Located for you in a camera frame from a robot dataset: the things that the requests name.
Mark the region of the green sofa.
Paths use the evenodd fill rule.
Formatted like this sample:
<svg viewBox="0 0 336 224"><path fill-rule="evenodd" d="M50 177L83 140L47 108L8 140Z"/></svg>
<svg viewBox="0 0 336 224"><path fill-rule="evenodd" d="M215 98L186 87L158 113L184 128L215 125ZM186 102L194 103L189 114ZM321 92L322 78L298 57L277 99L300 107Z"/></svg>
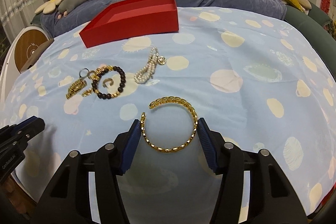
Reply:
<svg viewBox="0 0 336 224"><path fill-rule="evenodd" d="M336 43L331 34L325 30L331 19L316 5L313 5L308 15L284 4L282 0L259 0L256 5L248 4L246 9L283 20L296 28L318 53L331 74L335 75Z"/></svg>

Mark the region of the blue patterned tablecloth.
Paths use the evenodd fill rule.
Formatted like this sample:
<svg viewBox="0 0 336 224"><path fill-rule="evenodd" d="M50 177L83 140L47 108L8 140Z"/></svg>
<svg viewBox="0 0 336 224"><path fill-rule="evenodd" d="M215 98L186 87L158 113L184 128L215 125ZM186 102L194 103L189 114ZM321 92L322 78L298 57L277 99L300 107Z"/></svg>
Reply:
<svg viewBox="0 0 336 224"><path fill-rule="evenodd" d="M19 181L38 200L72 150L96 151L151 101L190 102L210 129L243 150L268 149L312 213L335 184L335 80L287 22L224 8L180 8L179 32L87 48L75 28L16 80L1 125L42 118ZM90 80L88 72L95 71ZM114 84L102 86L105 79Z"/></svg>

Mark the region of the gold chain bangle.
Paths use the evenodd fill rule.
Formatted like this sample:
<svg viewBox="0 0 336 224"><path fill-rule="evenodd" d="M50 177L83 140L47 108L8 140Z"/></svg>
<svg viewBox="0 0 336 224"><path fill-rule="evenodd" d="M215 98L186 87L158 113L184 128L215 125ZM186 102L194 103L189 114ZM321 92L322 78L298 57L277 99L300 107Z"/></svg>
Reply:
<svg viewBox="0 0 336 224"><path fill-rule="evenodd" d="M184 98L167 96L158 98L149 104L154 117L159 110L167 120L147 124L146 113L140 118L141 135L148 146L160 153L175 153L185 149L195 138L198 129L198 114L193 105Z"/></svg>

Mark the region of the flower shaped cushion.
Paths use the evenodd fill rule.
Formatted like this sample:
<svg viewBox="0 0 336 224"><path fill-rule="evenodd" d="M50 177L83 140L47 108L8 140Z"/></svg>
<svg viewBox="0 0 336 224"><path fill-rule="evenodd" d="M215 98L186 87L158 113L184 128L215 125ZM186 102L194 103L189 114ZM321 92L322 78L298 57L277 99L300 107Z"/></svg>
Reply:
<svg viewBox="0 0 336 224"><path fill-rule="evenodd" d="M41 12L43 14L50 14L54 12L56 7L60 5L62 1L63 0L49 0L48 2L45 2L35 10L35 15L40 14Z"/></svg>

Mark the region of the gold hoop earring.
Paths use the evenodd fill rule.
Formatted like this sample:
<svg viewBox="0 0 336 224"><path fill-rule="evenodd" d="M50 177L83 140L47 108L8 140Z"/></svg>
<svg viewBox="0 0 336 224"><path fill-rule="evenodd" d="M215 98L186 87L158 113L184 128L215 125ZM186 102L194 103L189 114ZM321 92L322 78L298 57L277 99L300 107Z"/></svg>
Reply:
<svg viewBox="0 0 336 224"><path fill-rule="evenodd" d="M104 88L107 88L109 86L112 86L114 84L114 80L112 78L107 78L103 81L102 86Z"/></svg>
<svg viewBox="0 0 336 224"><path fill-rule="evenodd" d="M89 72L88 72L88 78L89 78L90 80L95 80L95 79L96 79L95 71L89 71Z"/></svg>

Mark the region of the red cardboard box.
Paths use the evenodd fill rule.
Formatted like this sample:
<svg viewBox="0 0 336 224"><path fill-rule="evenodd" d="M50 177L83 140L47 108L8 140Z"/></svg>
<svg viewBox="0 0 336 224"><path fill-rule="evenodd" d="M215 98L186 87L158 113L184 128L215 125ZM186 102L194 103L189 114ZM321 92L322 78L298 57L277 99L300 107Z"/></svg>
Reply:
<svg viewBox="0 0 336 224"><path fill-rule="evenodd" d="M124 0L102 10L80 32L87 48L151 34L179 31L175 0Z"/></svg>

